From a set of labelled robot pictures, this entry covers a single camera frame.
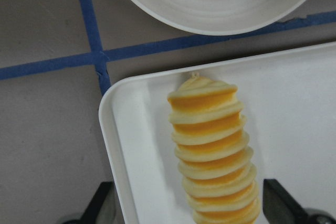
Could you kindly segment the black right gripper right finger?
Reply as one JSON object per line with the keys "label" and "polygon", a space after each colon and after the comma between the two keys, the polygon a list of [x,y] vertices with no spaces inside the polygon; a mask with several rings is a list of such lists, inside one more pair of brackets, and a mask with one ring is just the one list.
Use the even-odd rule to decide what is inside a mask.
{"label": "black right gripper right finger", "polygon": [[264,179],[263,213],[268,223],[306,223],[308,213],[276,179]]}

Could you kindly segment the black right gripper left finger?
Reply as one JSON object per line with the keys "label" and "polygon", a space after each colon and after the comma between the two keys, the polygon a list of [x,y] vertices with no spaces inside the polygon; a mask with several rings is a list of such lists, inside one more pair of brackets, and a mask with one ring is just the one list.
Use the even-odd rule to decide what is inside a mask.
{"label": "black right gripper left finger", "polygon": [[102,182],[78,223],[113,223],[116,216],[114,197],[114,183]]}

